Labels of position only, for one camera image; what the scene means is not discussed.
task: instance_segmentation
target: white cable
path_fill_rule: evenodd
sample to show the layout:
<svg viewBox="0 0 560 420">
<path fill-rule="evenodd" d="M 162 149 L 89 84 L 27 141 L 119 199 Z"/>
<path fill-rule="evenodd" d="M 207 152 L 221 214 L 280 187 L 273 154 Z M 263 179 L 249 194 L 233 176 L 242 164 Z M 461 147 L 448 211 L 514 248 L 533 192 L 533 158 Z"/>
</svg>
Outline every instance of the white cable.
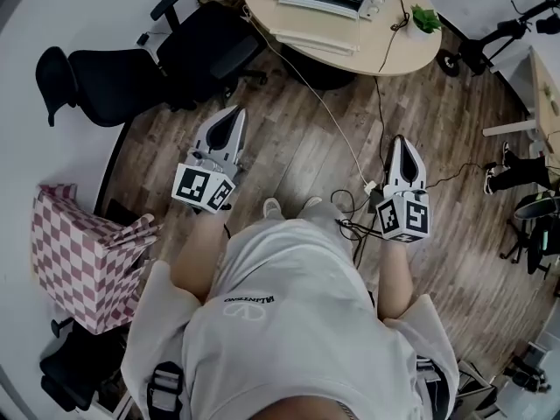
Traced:
<svg viewBox="0 0 560 420">
<path fill-rule="evenodd" d="M 272 50 L 279 58 L 282 58 L 283 60 L 285 60 L 295 71 L 296 73 L 299 75 L 299 77 L 301 78 L 301 81 L 303 81 L 305 83 L 305 85 L 313 92 L 313 94 L 315 96 L 317 96 L 318 100 L 321 102 L 321 104 L 323 104 L 323 106 L 325 107 L 326 111 L 329 113 L 329 116 L 331 116 L 332 120 L 334 121 L 334 124 L 336 124 L 336 127 L 339 128 L 340 134 L 342 135 L 342 137 L 344 138 L 344 140 L 346 141 L 346 144 L 348 145 L 348 149 L 350 150 L 350 152 L 352 153 L 352 157 L 354 162 L 356 163 L 356 167 L 358 168 L 358 173 L 360 174 L 361 180 L 364 181 L 364 184 L 367 185 L 368 182 L 366 181 L 366 178 L 364 178 L 364 174 L 361 171 L 361 167 L 360 164 L 358 163 L 358 158 L 356 157 L 356 155 L 354 154 L 354 150 L 352 149 L 352 146 L 350 145 L 350 142 L 347 139 L 347 136 L 344 135 L 344 132 L 342 132 L 342 128 L 339 126 L 339 124 L 337 123 L 336 119 L 334 118 L 333 113 L 331 112 L 331 110 L 328 108 L 328 106 L 325 104 L 325 102 L 321 99 L 321 97 L 317 94 L 317 92 L 315 92 L 315 90 L 313 89 L 313 87 L 311 87 L 307 81 L 305 80 L 305 78 L 302 76 L 302 74 L 291 64 L 291 62 L 289 62 L 282 54 L 280 54 L 279 52 L 277 52 L 273 46 L 270 44 L 269 40 L 264 36 L 264 34 L 261 33 L 261 30 L 258 29 L 258 27 L 256 26 L 255 22 L 253 22 L 253 18 L 251 16 L 251 13 L 249 12 L 249 8 L 247 7 L 247 5 L 243 6 L 243 12 L 245 13 L 245 15 L 248 17 L 248 21 L 253 24 L 253 26 L 255 27 L 255 29 L 259 32 L 259 34 L 262 36 L 262 38 L 264 39 L 264 41 L 266 42 L 266 44 L 269 46 L 269 49 Z"/>
</svg>

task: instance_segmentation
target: potted plant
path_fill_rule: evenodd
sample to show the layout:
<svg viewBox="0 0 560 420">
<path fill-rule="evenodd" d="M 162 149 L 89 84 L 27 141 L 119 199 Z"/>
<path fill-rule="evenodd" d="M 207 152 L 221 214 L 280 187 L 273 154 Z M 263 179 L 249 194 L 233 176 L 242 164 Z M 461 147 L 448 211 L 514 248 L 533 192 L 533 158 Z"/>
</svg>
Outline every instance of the potted plant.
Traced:
<svg viewBox="0 0 560 420">
<path fill-rule="evenodd" d="M 412 20 L 406 27 L 406 32 L 412 39 L 426 39 L 435 30 L 441 29 L 441 22 L 434 10 L 424 10 L 419 4 L 410 7 Z"/>
</svg>

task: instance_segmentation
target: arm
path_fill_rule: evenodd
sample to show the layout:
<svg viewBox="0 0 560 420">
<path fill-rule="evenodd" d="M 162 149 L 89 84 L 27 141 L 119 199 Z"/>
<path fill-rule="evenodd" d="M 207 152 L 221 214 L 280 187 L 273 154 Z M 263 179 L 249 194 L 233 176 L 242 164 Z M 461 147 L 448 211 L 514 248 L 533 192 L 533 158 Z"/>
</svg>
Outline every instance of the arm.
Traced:
<svg viewBox="0 0 560 420">
<path fill-rule="evenodd" d="M 412 277 L 406 246 L 395 241 L 383 241 L 377 302 L 379 319 L 399 319 L 409 308 L 411 299 Z"/>
<path fill-rule="evenodd" d="M 178 288 L 193 294 L 201 303 L 207 298 L 218 260 L 227 237 L 224 222 L 227 214 L 201 212 L 194 228 L 171 266 L 171 281 Z"/>
</svg>

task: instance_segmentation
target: green plant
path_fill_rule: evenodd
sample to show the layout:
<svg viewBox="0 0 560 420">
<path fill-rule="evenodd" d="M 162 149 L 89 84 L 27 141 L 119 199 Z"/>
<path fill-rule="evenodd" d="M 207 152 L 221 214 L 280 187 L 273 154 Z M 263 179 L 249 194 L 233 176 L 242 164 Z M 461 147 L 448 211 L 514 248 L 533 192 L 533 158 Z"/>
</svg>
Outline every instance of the green plant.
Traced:
<svg viewBox="0 0 560 420">
<path fill-rule="evenodd" d="M 412 19 L 420 30 L 432 33 L 434 30 L 441 29 L 441 22 L 434 10 L 423 10 L 419 4 L 410 7 L 412 9 Z"/>
</svg>

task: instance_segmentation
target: black pants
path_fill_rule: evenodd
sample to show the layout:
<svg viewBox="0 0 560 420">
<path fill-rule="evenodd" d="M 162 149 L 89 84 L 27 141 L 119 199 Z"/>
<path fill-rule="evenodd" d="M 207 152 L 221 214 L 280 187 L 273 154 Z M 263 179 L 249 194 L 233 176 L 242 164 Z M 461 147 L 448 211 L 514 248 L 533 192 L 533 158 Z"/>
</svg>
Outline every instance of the black pants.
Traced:
<svg viewBox="0 0 560 420">
<path fill-rule="evenodd" d="M 549 172 L 544 165 L 544 157 L 518 158 L 513 152 L 506 153 L 506 165 L 509 170 L 490 178 L 490 189 L 492 192 L 507 190 L 514 186 L 536 183 L 549 190 L 552 189 L 549 180 Z"/>
</svg>

